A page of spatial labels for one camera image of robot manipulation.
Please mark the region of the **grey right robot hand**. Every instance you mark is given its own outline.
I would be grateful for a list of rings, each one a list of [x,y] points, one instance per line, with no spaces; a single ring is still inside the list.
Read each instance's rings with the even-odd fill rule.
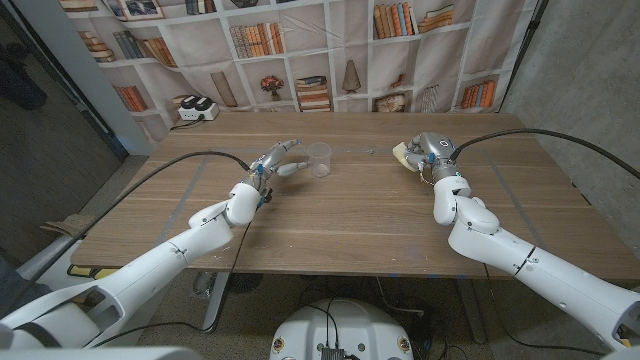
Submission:
[[[412,170],[429,171],[432,182],[458,176],[459,169],[451,159],[455,151],[453,142],[445,135],[423,132],[414,137],[404,150],[404,159]]]

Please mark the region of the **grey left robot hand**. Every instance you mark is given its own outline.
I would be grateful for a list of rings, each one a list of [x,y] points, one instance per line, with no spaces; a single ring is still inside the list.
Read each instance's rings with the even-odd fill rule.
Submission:
[[[308,162],[293,162],[281,165],[287,152],[299,144],[299,139],[293,139],[273,145],[250,165],[244,182],[251,185],[259,193],[262,193],[272,175],[286,177],[299,170],[306,169],[309,166]]]

